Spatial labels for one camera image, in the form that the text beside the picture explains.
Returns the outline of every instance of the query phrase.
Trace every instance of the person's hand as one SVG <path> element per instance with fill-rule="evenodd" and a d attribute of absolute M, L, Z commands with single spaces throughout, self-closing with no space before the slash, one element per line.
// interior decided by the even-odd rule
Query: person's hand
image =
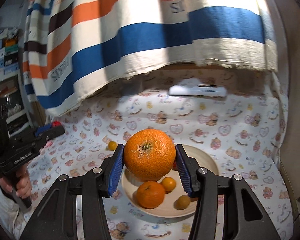
<path fill-rule="evenodd" d="M 19 182 L 17 183 L 17 197 L 29 197 L 31 195 L 32 184 L 29 178 L 26 164 L 16 171 L 16 176 L 17 178 L 19 178 Z M 12 192 L 12 186 L 5 177 L 0 178 L 0 186 L 5 192 Z"/>

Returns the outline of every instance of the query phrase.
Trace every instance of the wooden bowl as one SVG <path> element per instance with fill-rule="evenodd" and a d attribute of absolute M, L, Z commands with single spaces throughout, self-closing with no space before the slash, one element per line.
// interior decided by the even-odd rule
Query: wooden bowl
<path fill-rule="evenodd" d="M 219 170 L 215 161 L 207 153 L 192 146 L 183 145 L 183 147 L 189 157 L 193 157 L 197 160 L 200 167 L 205 167 L 214 174 L 219 175 Z M 171 170 L 163 178 L 165 177 L 173 178 L 177 182 L 177 186 L 172 192 L 167 193 L 163 203 L 154 209 L 145 209 L 138 205 L 138 201 L 135 198 L 135 193 L 138 187 L 144 183 L 144 181 L 136 178 L 126 168 L 124 169 L 122 175 L 121 184 L 129 200 L 144 213 L 163 218 L 176 218 L 193 214 L 197 205 L 197 199 L 193 199 L 186 209 L 178 210 L 175 208 L 175 201 L 180 196 L 187 195 L 183 190 L 179 173 Z"/>

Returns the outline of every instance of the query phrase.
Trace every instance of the large orange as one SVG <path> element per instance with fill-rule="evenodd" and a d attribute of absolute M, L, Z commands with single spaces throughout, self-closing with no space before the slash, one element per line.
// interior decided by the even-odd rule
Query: large orange
<path fill-rule="evenodd" d="M 155 181 L 143 183 L 137 190 L 138 204 L 144 208 L 156 208 L 163 200 L 166 191 L 164 187 Z"/>
<path fill-rule="evenodd" d="M 164 132 L 145 129 L 135 133 L 124 147 L 123 160 L 137 178 L 157 181 L 171 169 L 176 158 L 172 140 Z"/>

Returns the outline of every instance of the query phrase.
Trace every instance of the tangerine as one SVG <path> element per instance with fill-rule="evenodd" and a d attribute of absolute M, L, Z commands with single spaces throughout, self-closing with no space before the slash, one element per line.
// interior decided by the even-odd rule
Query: tangerine
<path fill-rule="evenodd" d="M 161 181 L 161 184 L 164 187 L 164 189 L 168 192 L 171 192 L 172 190 L 174 190 L 177 185 L 176 181 L 171 177 L 165 177 Z"/>
<path fill-rule="evenodd" d="M 166 133 L 145 129 L 131 136 L 124 147 L 127 169 L 142 180 L 157 181 L 167 175 L 176 158 L 176 149 Z"/>
<path fill-rule="evenodd" d="M 187 195 L 180 196 L 176 201 L 177 209 L 186 209 L 190 205 L 191 199 Z"/>
<path fill-rule="evenodd" d="M 111 142 L 108 143 L 108 149 L 110 151 L 114 151 L 117 148 L 117 146 L 118 146 L 118 144 L 114 141 L 111 141 Z"/>
<path fill-rule="evenodd" d="M 136 198 L 140 206 L 152 209 L 163 202 L 165 193 L 160 183 L 147 181 L 138 187 Z"/>

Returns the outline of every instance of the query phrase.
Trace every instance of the blue stripe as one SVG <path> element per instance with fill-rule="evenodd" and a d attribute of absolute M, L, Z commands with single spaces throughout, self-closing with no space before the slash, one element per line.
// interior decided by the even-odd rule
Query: blue stripe
<path fill-rule="evenodd" d="M 27 95 L 35 94 L 32 84 L 25 85 Z"/>
<path fill-rule="evenodd" d="M 189 13 L 194 40 L 234 38 L 265 43 L 260 15 L 247 9 L 215 6 Z"/>
<path fill-rule="evenodd" d="M 51 14 L 51 10 L 52 10 L 53 1 L 54 0 L 50 1 L 49 8 L 42 7 L 40 3 L 34 3 L 33 6 L 32 6 L 32 8 L 28 9 L 27 16 L 30 15 L 33 10 L 40 11 L 42 15 L 50 15 Z"/>
<path fill-rule="evenodd" d="M 121 57 L 139 51 L 191 44 L 193 40 L 236 38 L 265 43 L 261 17 L 241 8 L 208 7 L 189 13 L 189 21 L 176 24 L 137 23 L 119 29 L 109 41 L 76 52 L 73 71 L 61 87 L 49 96 L 38 96 L 47 109 L 59 106 L 74 93 L 78 79 Z"/>

